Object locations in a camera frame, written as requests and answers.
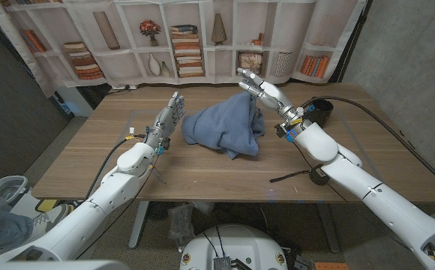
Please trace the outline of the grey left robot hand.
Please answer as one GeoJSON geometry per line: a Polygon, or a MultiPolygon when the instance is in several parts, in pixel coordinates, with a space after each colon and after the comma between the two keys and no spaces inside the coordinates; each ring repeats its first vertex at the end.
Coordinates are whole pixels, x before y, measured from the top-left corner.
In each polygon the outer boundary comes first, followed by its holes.
{"type": "Polygon", "coordinates": [[[181,117],[185,114],[185,98],[176,91],[168,104],[157,114],[144,143],[157,148],[173,134],[181,117]]]}

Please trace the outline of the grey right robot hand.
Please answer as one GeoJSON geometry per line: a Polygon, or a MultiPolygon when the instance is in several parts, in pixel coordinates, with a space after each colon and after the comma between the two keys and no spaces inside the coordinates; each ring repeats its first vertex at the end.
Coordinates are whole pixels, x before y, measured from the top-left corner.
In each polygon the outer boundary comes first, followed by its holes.
{"type": "Polygon", "coordinates": [[[298,133],[300,133],[300,130],[305,129],[302,118],[303,109],[295,107],[276,85],[265,81],[251,70],[238,67],[237,72],[243,77],[238,85],[261,101],[266,108],[274,110],[282,117],[286,129],[296,129],[298,133]]]}

